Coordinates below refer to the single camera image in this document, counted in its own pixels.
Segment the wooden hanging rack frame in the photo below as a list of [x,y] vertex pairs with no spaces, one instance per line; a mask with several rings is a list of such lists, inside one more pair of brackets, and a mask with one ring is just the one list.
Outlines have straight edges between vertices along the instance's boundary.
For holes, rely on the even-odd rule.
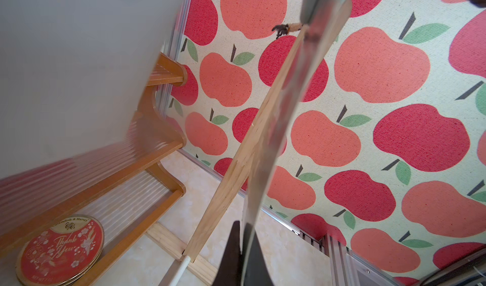
[[[282,77],[284,72],[280,70],[277,77]],[[276,96],[275,89],[270,88],[262,107],[267,107],[269,103],[273,102]],[[224,175],[218,189],[216,190],[209,206],[207,207],[199,225],[196,228],[191,240],[189,241],[182,256],[175,260],[169,268],[166,275],[161,281],[162,285],[177,285],[182,274],[185,272],[189,263],[196,260],[202,247],[206,244],[210,235],[219,224],[222,216],[233,202],[236,194],[239,192],[244,182],[248,183],[249,172],[252,166],[252,160],[256,153],[256,145],[259,141],[259,136],[263,130],[262,126],[258,125],[262,121],[261,108],[258,115],[254,119],[254,124],[249,129],[243,142],[241,143],[227,173]],[[242,221],[240,221],[240,266],[242,261]]]

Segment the wooden shelf with ribbed panels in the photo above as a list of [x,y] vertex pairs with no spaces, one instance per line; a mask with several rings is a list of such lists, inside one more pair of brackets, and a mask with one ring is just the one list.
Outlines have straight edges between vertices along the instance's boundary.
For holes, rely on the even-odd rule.
[[23,285],[23,246],[65,218],[88,215],[105,230],[99,259],[68,285],[95,284],[186,192],[161,161],[186,144],[156,107],[164,84],[182,86],[185,67],[161,54],[125,138],[1,180],[1,284]]

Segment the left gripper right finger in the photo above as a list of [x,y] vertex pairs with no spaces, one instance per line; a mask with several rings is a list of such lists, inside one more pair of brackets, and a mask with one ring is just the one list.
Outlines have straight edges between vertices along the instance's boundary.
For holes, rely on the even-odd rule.
[[258,235],[251,224],[246,224],[243,237],[242,284],[245,286],[273,286],[267,265],[258,240]]

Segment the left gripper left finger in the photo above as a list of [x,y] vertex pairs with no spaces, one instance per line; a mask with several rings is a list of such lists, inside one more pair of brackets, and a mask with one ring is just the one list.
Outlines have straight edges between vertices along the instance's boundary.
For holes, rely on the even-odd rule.
[[235,221],[215,277],[215,286],[240,285],[240,221]]

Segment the red round tin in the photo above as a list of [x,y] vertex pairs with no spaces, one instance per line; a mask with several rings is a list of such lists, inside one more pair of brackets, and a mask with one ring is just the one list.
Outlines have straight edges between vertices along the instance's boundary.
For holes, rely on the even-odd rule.
[[92,268],[104,243],[105,230],[98,220],[70,216],[23,246],[16,277],[23,285],[68,285]]

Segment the left aluminium corner post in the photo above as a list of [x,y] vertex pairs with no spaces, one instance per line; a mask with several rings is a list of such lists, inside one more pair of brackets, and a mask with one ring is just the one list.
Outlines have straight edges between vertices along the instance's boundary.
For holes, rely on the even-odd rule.
[[[172,35],[170,39],[167,39],[162,47],[162,52],[172,60],[178,62],[180,53],[180,47],[183,44],[184,31],[187,24],[187,16],[189,13],[191,0],[183,0],[181,7],[177,11],[175,24],[173,26]],[[156,93],[156,101],[158,105],[159,113],[163,116],[167,116],[167,110],[171,102],[172,84],[164,84],[158,88]]]

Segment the white postcard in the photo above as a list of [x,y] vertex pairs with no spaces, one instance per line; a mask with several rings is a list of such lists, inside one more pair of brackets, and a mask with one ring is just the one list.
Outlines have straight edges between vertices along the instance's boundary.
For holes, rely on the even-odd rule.
[[1,177],[121,141],[185,0],[1,0]]
[[303,0],[303,27],[294,44],[296,48],[289,52],[290,62],[283,64],[281,68],[284,75],[277,77],[272,85],[276,92],[274,101],[261,108],[263,120],[258,125],[262,126],[263,130],[249,172],[242,218],[241,285],[247,284],[248,267],[254,254],[256,224],[287,131],[315,71],[341,30],[337,23],[344,24],[349,19],[352,8],[349,1]]

